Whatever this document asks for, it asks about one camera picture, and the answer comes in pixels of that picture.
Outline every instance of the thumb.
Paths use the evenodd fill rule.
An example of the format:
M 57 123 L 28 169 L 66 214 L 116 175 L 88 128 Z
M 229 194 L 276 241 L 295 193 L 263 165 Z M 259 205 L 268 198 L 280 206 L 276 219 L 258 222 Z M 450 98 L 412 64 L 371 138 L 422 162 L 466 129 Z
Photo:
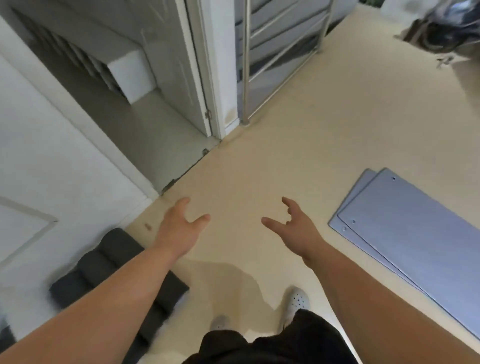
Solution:
M 286 225 L 282 224 L 281 222 L 278 222 L 276 220 L 273 220 L 271 218 L 262 218 L 262 224 L 265 225 L 267 229 L 270 229 L 273 231 L 275 234 L 279 235 L 282 237 L 282 235 L 285 233 Z
M 206 214 L 206 215 L 200 216 L 197 220 L 192 222 L 192 225 L 198 232 L 202 232 L 206 228 L 206 226 L 208 225 L 211 219 L 212 217 L 210 216 L 210 214 Z

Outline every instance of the person's right hand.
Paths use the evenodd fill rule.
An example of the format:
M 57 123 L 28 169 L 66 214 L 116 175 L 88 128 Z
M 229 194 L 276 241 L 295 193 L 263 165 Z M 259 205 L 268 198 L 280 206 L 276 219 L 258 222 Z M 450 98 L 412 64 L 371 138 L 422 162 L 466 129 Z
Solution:
M 309 266 L 315 251 L 324 240 L 313 221 L 301 210 L 299 204 L 286 197 L 282 197 L 282 202 L 288 206 L 288 213 L 292 216 L 292 220 L 282 224 L 271 218 L 262 218 L 262 224 L 278 234 L 287 248 L 301 256 L 305 264 Z

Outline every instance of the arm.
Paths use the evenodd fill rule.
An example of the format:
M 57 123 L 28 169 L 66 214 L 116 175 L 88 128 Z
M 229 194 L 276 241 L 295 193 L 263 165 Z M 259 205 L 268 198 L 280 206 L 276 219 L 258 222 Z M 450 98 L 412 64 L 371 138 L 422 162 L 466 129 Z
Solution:
M 196 243 L 209 215 L 189 223 L 188 198 L 165 215 L 153 246 L 92 292 L 0 355 L 0 364 L 121 363 L 172 265 Z
M 325 242 L 310 218 L 283 198 L 286 225 L 262 223 L 301 256 L 365 364 L 479 363 L 480 356 Z

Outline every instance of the door hinge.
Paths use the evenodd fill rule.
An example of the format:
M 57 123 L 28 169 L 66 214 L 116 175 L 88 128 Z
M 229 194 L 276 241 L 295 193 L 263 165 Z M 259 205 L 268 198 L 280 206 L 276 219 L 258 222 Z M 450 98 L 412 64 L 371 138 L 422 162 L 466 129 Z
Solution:
M 208 119 L 208 121 L 212 121 L 212 112 L 209 109 L 205 111 L 205 117 Z

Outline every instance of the black shorts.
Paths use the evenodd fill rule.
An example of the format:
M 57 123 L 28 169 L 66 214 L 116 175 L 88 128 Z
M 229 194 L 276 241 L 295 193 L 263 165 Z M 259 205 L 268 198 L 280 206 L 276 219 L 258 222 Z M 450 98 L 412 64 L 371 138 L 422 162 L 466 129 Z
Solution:
M 248 343 L 238 332 L 211 331 L 200 351 L 184 364 L 357 364 L 336 328 L 307 310 L 299 310 L 280 334 Z

